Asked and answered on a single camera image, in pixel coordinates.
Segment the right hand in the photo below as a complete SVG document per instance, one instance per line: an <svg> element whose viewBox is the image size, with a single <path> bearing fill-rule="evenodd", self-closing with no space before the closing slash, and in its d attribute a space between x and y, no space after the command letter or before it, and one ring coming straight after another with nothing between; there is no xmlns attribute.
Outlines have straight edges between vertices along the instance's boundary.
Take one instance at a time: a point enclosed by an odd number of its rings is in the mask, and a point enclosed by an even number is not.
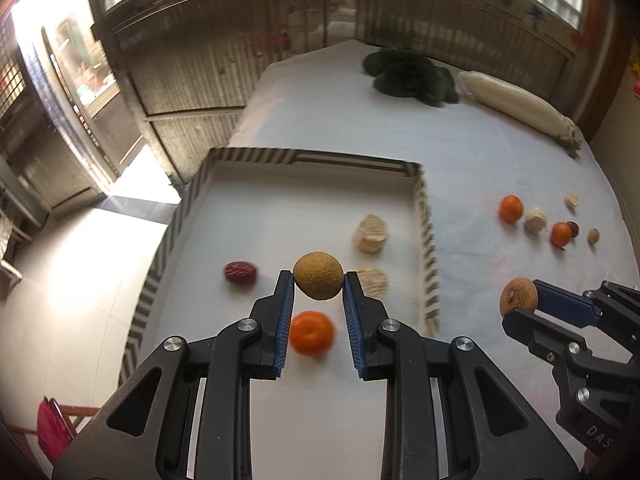
<svg viewBox="0 0 640 480"><path fill-rule="evenodd" d="M606 466L604 458L597 456L590 450L585 450L584 464L582 465L580 478L605 479L607 474L608 474L608 467Z"/></svg>

